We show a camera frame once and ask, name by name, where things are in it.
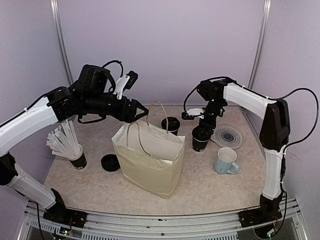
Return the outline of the black plastic cup lid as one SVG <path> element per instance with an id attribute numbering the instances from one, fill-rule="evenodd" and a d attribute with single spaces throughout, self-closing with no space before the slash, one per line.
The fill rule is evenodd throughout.
<path id="1" fill-rule="evenodd" d="M 161 127 L 164 130 L 175 130 L 179 129 L 181 126 L 180 121 L 176 117 L 167 117 L 161 121 Z"/>

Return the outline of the beige paper bag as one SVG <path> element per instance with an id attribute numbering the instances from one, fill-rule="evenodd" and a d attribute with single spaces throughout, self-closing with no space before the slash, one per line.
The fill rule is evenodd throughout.
<path id="1" fill-rule="evenodd" d="M 186 137 L 148 120 L 124 123 L 111 139 L 123 178 L 154 195 L 170 199 L 178 185 Z"/>

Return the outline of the stack of black lids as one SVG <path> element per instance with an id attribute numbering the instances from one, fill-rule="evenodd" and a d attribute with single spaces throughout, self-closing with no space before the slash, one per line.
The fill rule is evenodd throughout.
<path id="1" fill-rule="evenodd" d="M 115 172 L 121 168 L 118 157 L 115 154 L 107 154 L 101 158 L 101 166 L 107 172 Z"/>

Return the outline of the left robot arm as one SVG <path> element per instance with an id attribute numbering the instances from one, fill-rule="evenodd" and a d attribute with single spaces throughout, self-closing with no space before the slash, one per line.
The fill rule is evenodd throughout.
<path id="1" fill-rule="evenodd" d="M 114 80 L 105 66 L 86 64 L 78 80 L 40 96 L 33 104 L 0 125 L 0 184 L 34 200 L 63 223 L 70 218 L 61 195 L 48 189 L 28 175 L 16 163 L 10 150 L 36 132 L 61 123 L 70 117 L 81 119 L 87 114 L 98 115 L 100 121 L 111 116 L 132 123 L 148 115 L 148 109 L 135 99 L 123 95 L 131 89 L 138 74 L 130 71 Z"/>

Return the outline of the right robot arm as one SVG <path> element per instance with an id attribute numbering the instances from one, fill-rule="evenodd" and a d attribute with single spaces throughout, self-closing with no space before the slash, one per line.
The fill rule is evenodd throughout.
<path id="1" fill-rule="evenodd" d="M 198 142 L 208 142 L 229 102 L 250 111 L 262 120 L 259 140 L 266 160 L 265 184 L 260 196 L 256 218 L 266 222 L 276 211 L 285 190 L 283 178 L 286 172 L 286 151 L 292 143 L 288 103 L 284 97 L 270 98 L 257 93 L 227 76 L 202 80 L 194 89 L 206 102 L 206 107 L 184 109 L 184 120 L 199 118 L 192 137 Z"/>

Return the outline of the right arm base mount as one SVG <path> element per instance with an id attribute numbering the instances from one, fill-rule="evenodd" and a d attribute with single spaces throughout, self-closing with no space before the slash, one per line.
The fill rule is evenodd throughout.
<path id="1" fill-rule="evenodd" d="M 282 193 L 272 200 L 261 195 L 258 208 L 247 209 L 238 213 L 241 227 L 246 228 L 281 219 L 280 202 L 282 198 Z"/>

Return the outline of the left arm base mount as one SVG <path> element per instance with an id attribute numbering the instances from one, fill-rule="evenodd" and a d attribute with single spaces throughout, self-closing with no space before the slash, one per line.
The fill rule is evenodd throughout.
<path id="1" fill-rule="evenodd" d="M 59 192 L 53 188 L 51 188 L 51 190 L 55 197 L 55 203 L 52 207 L 44 211 L 43 218 L 71 227 L 84 228 L 88 214 L 84 211 L 66 208 Z"/>

